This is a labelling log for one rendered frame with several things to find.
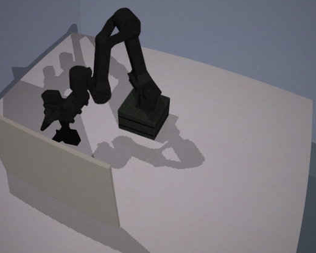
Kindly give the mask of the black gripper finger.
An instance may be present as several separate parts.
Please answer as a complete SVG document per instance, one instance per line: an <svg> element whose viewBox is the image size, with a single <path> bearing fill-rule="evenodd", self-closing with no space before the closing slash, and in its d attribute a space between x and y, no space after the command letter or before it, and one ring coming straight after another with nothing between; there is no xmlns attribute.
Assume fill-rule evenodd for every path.
<svg viewBox="0 0 316 253"><path fill-rule="evenodd" d="M53 136L52 140L54 140L56 142L61 142L63 140L73 140L73 136L70 132L56 129L56 134L55 134L55 136Z"/></svg>
<svg viewBox="0 0 316 253"><path fill-rule="evenodd" d="M44 131L47 127L49 127L49 125L52 124L52 122L55 121L61 114L60 108L57 105L45 104L44 107L46 114L41 126L41 131Z"/></svg>

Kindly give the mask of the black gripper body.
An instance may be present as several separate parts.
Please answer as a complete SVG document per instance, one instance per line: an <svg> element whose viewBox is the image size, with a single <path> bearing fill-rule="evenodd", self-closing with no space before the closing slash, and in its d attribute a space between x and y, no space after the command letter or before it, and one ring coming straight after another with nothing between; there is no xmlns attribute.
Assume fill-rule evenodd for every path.
<svg viewBox="0 0 316 253"><path fill-rule="evenodd" d="M45 90L41 95L43 102L50 105L57 105L60 108L61 114L58 118L62 131L70 132L73 140L63 140L66 144L78 146L81 139L77 130L70 129L69 123L74 123L74 117L81 114L82 103L75 96L69 95L67 98L61 97L59 90ZM50 102L50 103L49 103Z"/></svg>

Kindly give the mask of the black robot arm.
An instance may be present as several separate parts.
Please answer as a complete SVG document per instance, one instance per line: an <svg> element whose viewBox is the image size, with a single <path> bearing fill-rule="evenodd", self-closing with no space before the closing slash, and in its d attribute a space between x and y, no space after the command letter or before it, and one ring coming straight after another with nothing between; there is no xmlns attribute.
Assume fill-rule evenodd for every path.
<svg viewBox="0 0 316 253"><path fill-rule="evenodd" d="M118 33L111 35L114 28ZM75 96L84 105L88 105L90 94L95 104L106 104L111 98L111 87L108 81L111 49L124 41L132 66L127 73L129 81L139 98L135 108L153 112L162 91L154 83L146 70L145 60L139 42L141 22L128 8L118 9L96 35L94 50L94 73L91 67L73 66L69 70L70 95ZM89 92L88 92L89 90ZM89 94L90 93L90 94Z"/></svg>

